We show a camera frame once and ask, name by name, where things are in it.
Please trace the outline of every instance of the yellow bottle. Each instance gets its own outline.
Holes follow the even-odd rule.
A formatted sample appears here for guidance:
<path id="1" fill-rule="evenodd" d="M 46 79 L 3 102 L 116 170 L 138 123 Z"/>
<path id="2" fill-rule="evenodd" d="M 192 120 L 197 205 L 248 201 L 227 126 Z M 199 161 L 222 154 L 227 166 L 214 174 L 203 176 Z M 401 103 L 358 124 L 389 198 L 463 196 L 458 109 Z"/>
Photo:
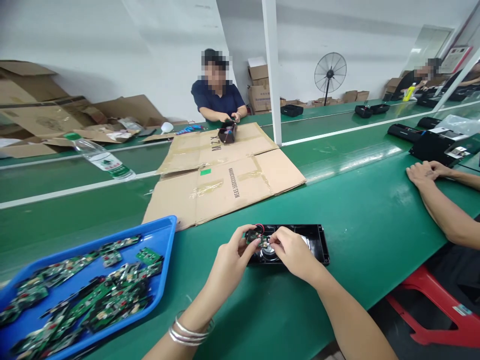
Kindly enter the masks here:
<path id="1" fill-rule="evenodd" d="M 415 86 L 417 85 L 416 82 L 414 82 L 409 88 L 408 90 L 406 91 L 405 95 L 403 96 L 403 101 L 404 102 L 407 102 L 410 100 L 410 98 L 412 97 L 412 94 L 414 93 L 415 91 Z"/>

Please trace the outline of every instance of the person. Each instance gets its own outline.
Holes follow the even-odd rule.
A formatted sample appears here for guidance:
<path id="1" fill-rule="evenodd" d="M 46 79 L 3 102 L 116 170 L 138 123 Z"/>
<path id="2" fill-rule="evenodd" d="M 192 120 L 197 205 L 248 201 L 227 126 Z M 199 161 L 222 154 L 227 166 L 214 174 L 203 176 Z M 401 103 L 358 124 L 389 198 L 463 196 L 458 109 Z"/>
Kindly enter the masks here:
<path id="1" fill-rule="evenodd" d="M 212 317 L 237 288 L 258 249 L 260 239 L 247 245 L 242 237 L 255 227 L 240 226 L 230 241 L 220 246 L 205 286 L 143 360 L 193 358 L 198 344 L 211 330 L 207 328 Z M 374 320 L 317 261 L 300 235 L 282 226 L 270 237 L 270 246 L 293 275 L 315 288 L 346 360 L 397 359 Z"/>
<path id="2" fill-rule="evenodd" d="M 442 64 L 442 59 L 440 58 L 429 58 L 426 62 L 426 65 L 409 71 L 405 74 L 404 77 L 398 83 L 394 96 L 403 95 L 413 83 L 416 83 L 415 88 L 425 88 L 425 84 L 432 76 L 436 76 L 440 65 Z"/>
<path id="3" fill-rule="evenodd" d="M 247 116 L 247 106 L 240 92 L 227 80 L 229 62 L 211 48 L 202 55 L 203 76 L 191 87 L 191 94 L 200 114 L 211 122 L 240 122 Z"/>
<path id="4" fill-rule="evenodd" d="M 435 184 L 437 178 L 448 178 L 480 191 L 480 176 L 450 169 L 437 161 L 417 162 L 407 167 L 406 173 L 446 238 L 454 244 L 480 250 L 480 223 L 454 204 Z"/>
<path id="5" fill-rule="evenodd" d="M 448 89 L 454 81 L 459 77 L 460 73 L 462 70 L 457 71 L 455 75 L 453 75 L 448 81 L 446 82 L 445 86 L 443 87 L 444 89 Z M 458 84 L 459 87 L 467 87 L 469 85 L 474 85 L 480 83 L 480 60 L 473 65 L 471 70 L 468 72 L 468 74 L 463 78 L 461 83 Z"/>

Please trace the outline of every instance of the green bottle cap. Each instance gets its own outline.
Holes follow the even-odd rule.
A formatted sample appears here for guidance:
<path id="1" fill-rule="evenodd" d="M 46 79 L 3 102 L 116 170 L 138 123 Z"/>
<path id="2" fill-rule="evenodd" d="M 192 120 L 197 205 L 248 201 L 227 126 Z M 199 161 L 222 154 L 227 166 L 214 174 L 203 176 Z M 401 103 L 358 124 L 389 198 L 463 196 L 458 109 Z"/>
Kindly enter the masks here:
<path id="1" fill-rule="evenodd" d="M 68 140 L 71 140 L 71 141 L 74 141 L 74 140 L 78 140 L 78 139 L 81 139 L 82 137 L 80 135 L 78 135 L 76 132 L 69 132 L 68 134 L 65 134 L 63 135 L 63 137 L 65 139 L 68 139 Z"/>

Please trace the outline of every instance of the white metal pole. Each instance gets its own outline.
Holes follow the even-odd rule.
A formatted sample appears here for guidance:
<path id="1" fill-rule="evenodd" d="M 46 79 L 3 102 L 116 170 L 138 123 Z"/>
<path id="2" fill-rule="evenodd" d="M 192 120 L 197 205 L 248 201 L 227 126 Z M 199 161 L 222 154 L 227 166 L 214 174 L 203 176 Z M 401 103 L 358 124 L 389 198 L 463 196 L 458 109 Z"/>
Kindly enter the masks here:
<path id="1" fill-rule="evenodd" d="M 477 63 L 477 61 L 479 59 L 480 59 L 480 47 L 473 54 L 473 56 L 470 58 L 470 60 L 466 63 L 465 67 L 460 72 L 460 75 L 457 76 L 457 78 L 450 85 L 450 87 L 445 92 L 445 94 L 443 94 L 441 99 L 438 101 L 438 104 L 433 108 L 434 112 L 437 112 L 438 110 L 440 110 L 442 108 L 442 106 L 445 104 L 445 102 L 449 99 L 450 95 L 453 94 L 453 92 L 457 89 L 457 86 L 464 80 L 464 77 L 467 76 L 469 71 L 472 69 L 472 67 Z"/>
<path id="2" fill-rule="evenodd" d="M 273 141 L 282 145 L 282 122 L 280 118 L 279 48 L 277 42 L 277 1 L 261 0 L 263 28 L 265 31 L 266 62 L 270 82 L 271 120 Z"/>

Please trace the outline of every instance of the red plastic stool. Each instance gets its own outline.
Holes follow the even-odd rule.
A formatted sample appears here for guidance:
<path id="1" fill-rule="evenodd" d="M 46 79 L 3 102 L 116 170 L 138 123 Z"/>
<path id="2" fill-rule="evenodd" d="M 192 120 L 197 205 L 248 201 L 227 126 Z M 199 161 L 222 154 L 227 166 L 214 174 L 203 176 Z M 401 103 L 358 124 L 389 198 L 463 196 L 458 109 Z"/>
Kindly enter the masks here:
<path id="1" fill-rule="evenodd" d="M 391 294 L 388 294 L 385 297 L 386 300 L 415 331 L 410 336 L 417 343 L 480 348 L 480 317 L 450 295 L 424 265 L 403 281 L 398 288 L 421 292 L 458 326 L 456 330 L 428 330 L 421 326 Z"/>

